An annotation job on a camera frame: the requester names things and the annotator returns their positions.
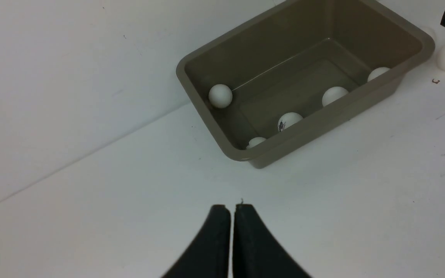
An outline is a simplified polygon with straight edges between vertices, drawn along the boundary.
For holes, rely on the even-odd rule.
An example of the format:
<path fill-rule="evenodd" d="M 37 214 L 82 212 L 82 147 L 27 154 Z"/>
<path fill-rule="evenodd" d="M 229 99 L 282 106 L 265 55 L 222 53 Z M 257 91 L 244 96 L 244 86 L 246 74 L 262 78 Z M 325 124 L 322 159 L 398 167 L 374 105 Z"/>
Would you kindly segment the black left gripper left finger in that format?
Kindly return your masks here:
<path fill-rule="evenodd" d="M 224 205 L 213 205 L 198 234 L 163 277 L 226 278 L 230 228 L 230 211 Z"/>

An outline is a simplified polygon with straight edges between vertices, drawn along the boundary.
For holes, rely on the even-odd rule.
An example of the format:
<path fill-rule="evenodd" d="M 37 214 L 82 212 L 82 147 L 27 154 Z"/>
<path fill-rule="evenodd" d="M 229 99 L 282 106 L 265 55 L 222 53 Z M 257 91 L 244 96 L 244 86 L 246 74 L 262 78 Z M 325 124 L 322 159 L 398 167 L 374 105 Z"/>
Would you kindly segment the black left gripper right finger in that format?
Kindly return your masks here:
<path fill-rule="evenodd" d="M 267 229 L 251 204 L 236 205 L 233 228 L 234 278 L 309 278 Z"/>

